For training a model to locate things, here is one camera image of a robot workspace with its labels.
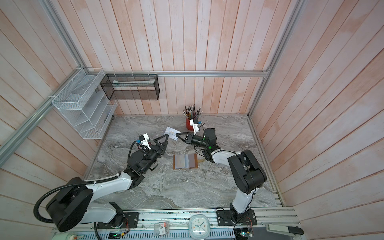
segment robotic arm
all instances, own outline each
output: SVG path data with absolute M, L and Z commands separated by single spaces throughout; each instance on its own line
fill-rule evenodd
M 250 150 L 232 152 L 221 149 L 216 143 L 214 128 L 205 129 L 203 136 L 195 135 L 192 132 L 181 132 L 177 133 L 176 136 L 187 144 L 202 147 L 204 149 L 202 153 L 208 161 L 221 163 L 231 168 L 238 189 L 236 197 L 230 205 L 230 212 L 226 213 L 231 222 L 222 222 L 222 224 L 233 225 L 246 217 L 249 213 L 249 204 L 253 194 L 266 181 L 266 174 L 253 153 Z
M 131 155 L 133 142 L 129 150 L 127 167 L 124 172 L 115 176 L 83 181 L 79 177 L 71 179 L 66 185 L 55 188 L 43 195 L 35 204 L 35 217 L 46 223 L 54 223 L 60 232 L 68 231 L 79 223 L 102 222 L 112 228 L 121 227 L 124 223 L 124 213 L 114 202 L 108 204 L 94 203 L 96 199 L 117 191 L 124 191 L 139 185 L 144 179 L 143 174 L 154 170 L 151 166 L 164 155 L 168 145 L 168 135 L 154 139 L 155 145 L 150 144 L 147 134 L 139 136 L 138 144 L 141 151 Z M 39 214 L 42 201 L 54 192 L 59 191 L 46 206 L 51 219 Z

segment alarm clock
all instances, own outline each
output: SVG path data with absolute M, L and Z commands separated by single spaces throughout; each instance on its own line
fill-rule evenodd
M 189 219 L 188 230 L 193 239 L 201 240 L 209 237 L 211 226 L 205 215 L 197 214 Z

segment white wire organizer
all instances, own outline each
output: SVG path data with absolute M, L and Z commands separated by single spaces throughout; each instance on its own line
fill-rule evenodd
M 82 68 L 52 101 L 85 139 L 101 139 L 117 107 L 117 101 L 108 104 L 104 91 L 95 91 L 103 77 L 103 70 L 87 75 Z

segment mounting plate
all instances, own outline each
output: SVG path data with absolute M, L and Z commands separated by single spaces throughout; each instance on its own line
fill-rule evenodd
M 232 213 L 230 210 L 217 210 L 216 211 L 216 215 L 217 215 L 217 224 L 219 226 L 234 226 L 236 222 L 233 222 L 232 221 Z M 256 215 L 255 215 L 255 211 L 253 211 L 252 209 L 249 209 L 244 217 L 242 219 L 240 219 L 238 221 L 238 223 L 236 225 L 257 225 L 257 221 L 256 221 Z
M 125 212 L 125 220 L 128 220 L 129 228 L 137 228 L 137 222 L 139 220 L 139 213 L 138 212 Z M 110 229 L 111 226 L 107 223 L 99 222 L 97 224 L 98 229 Z

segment wooden wall panel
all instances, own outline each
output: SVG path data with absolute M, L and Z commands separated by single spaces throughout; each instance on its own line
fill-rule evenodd
M 382 238 L 383 10 L 309 1 L 252 116 L 308 239 Z
M 262 70 L 297 0 L 52 2 L 87 67 Z M 158 101 L 119 101 L 116 114 L 182 114 L 190 104 L 204 113 L 247 113 L 261 80 L 162 78 Z
M 81 6 L 78 11 L 88 11 L 86 5 Z M 97 13 L 102 9 L 98 5 L 92 7 Z M 82 17 L 89 20 L 91 16 Z M 104 30 L 109 32 L 105 19 L 96 21 L 94 27 L 101 34 Z M 112 39 L 110 35 L 100 38 L 106 43 Z M 38 0 L 0 2 L 0 144 L 76 67 L 75 59 Z M 12 232 L 13 238 L 48 239 L 53 224 L 35 219 L 34 203 L 50 189 L 73 177 L 82 177 L 96 147 L 96 141 L 83 140 L 64 118 L 51 110 L 0 169 L 0 202 L 4 206 L 0 216 L 1 232 Z M 43 206 L 40 212 L 47 216 Z M 25 231 L 17 231 L 20 226 Z

